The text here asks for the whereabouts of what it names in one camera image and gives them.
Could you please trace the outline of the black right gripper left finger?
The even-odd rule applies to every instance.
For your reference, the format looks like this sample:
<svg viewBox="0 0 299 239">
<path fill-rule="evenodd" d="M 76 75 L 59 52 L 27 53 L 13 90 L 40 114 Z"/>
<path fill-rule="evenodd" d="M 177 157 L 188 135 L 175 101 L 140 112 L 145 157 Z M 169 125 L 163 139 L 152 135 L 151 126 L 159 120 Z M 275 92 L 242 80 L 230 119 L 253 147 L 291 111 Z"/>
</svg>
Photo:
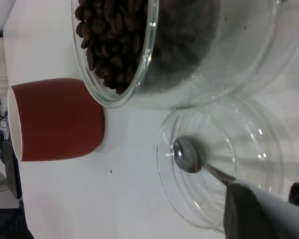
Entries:
<svg viewBox="0 0 299 239">
<path fill-rule="evenodd" d="M 227 185 L 223 225 L 227 239 L 299 239 L 299 206 L 235 180 Z"/>
</svg>

